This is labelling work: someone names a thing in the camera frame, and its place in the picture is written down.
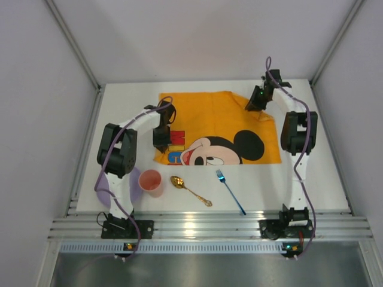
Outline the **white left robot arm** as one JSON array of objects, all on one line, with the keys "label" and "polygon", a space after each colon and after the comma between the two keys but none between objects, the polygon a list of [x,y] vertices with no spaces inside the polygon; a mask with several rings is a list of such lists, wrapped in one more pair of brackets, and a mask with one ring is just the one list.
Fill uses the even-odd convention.
[{"label": "white left robot arm", "polygon": [[134,210],[128,184],[136,165],[139,138],[150,132],[153,146],[162,154],[171,144],[170,125],[176,115],[172,102],[173,98],[166,96],[156,106],[147,105],[138,115],[104,127],[96,157],[101,171],[94,191],[110,195],[111,216],[129,219]]}]

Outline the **lilac plate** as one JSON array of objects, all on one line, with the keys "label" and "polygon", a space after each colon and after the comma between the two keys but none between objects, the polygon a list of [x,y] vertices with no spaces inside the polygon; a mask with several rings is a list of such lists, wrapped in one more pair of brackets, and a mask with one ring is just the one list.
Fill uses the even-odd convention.
[{"label": "lilac plate", "polygon": [[[136,201],[140,200],[142,197],[142,189],[139,186],[139,176],[141,172],[138,168],[134,167],[133,170],[130,172],[130,179],[129,179],[129,191],[130,191],[130,199],[132,203],[135,203]],[[99,182],[98,188],[100,189],[109,189],[108,181],[106,174],[103,173],[101,176],[101,180]],[[110,195],[105,191],[97,191],[96,196],[98,200],[107,208],[110,208],[111,206],[111,197]]]}]

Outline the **blue metallic fork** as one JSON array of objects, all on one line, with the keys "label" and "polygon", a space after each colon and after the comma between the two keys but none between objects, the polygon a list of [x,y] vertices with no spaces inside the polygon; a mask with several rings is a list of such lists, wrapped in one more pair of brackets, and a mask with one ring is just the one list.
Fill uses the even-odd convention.
[{"label": "blue metallic fork", "polygon": [[232,198],[234,199],[235,203],[237,204],[238,208],[240,209],[241,213],[243,215],[246,215],[246,211],[244,210],[244,208],[242,207],[242,205],[240,204],[240,202],[238,201],[238,199],[236,198],[236,196],[234,195],[233,191],[230,189],[230,187],[228,186],[227,182],[226,182],[226,178],[225,176],[223,175],[222,171],[220,169],[216,170],[216,175],[217,175],[217,178],[218,180],[225,185],[225,187],[227,188],[227,190],[229,191],[230,195],[232,196]]}]

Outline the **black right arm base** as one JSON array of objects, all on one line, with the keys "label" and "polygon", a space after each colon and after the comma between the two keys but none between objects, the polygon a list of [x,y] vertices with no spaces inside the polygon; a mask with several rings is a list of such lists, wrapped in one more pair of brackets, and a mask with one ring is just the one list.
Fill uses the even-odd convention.
[{"label": "black right arm base", "polygon": [[313,235],[314,225],[309,218],[307,207],[295,209],[282,205],[277,219],[263,219],[259,221],[262,239],[308,239]]}]

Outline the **pink plastic cup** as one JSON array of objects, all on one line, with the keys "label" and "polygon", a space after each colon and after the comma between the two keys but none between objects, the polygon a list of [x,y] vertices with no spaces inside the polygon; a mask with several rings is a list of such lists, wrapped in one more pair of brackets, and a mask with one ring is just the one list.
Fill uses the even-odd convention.
[{"label": "pink plastic cup", "polygon": [[158,198],[163,194],[162,176],[156,170],[150,169],[142,172],[138,183],[143,191],[154,198]]}]

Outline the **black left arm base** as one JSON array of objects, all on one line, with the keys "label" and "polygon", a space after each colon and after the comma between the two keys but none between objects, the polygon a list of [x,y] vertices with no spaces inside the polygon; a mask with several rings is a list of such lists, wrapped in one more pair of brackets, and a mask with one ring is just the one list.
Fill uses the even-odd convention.
[{"label": "black left arm base", "polygon": [[137,220],[135,225],[130,219],[116,218],[110,213],[100,212],[96,223],[102,228],[102,239],[152,239],[154,233],[153,220]]}]

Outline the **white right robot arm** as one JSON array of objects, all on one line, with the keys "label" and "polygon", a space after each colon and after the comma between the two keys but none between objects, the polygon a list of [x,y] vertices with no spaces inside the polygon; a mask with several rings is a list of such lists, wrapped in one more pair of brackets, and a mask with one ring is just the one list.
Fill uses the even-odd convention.
[{"label": "white right robot arm", "polygon": [[282,80],[278,69],[267,68],[262,84],[255,86],[245,110],[264,111],[269,102],[275,102],[285,114],[280,144],[292,169],[287,187],[290,198],[279,215],[290,226],[305,225],[312,207],[305,187],[306,170],[316,144],[318,114],[292,95],[291,84]]}]

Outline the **orange Mickey Mouse cloth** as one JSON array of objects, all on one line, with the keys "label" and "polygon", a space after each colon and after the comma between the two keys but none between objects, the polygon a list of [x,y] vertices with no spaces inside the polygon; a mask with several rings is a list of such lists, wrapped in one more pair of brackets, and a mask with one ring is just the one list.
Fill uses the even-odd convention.
[{"label": "orange Mickey Mouse cloth", "polygon": [[171,144],[154,161],[170,166],[280,164],[273,116],[246,111],[248,99],[232,91],[162,93],[171,97]]}]

